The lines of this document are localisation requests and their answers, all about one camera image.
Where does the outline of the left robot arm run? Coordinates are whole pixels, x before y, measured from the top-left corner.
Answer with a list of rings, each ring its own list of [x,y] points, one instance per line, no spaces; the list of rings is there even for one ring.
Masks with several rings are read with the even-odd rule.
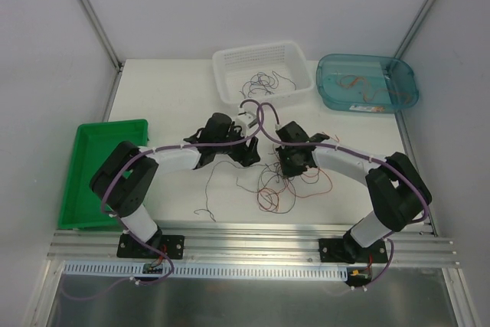
[[[168,149],[119,143],[90,180],[103,211],[125,228],[117,257],[180,259],[184,238],[164,235],[143,204],[152,180],[157,173],[203,168],[217,155],[226,155],[243,167],[258,163],[258,139],[250,135],[256,126],[252,113],[240,111],[236,118],[214,113],[194,135]]]

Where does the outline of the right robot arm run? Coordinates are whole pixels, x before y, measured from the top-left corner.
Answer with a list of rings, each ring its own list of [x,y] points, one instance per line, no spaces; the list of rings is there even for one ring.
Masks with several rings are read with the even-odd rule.
[[[405,154],[383,156],[355,151],[323,133],[308,136],[294,121],[279,127],[276,134],[276,151],[287,178],[300,176],[309,168],[328,169],[368,190],[372,211],[341,238],[323,241],[327,258],[350,264],[364,262],[382,238],[428,217],[432,195]]]

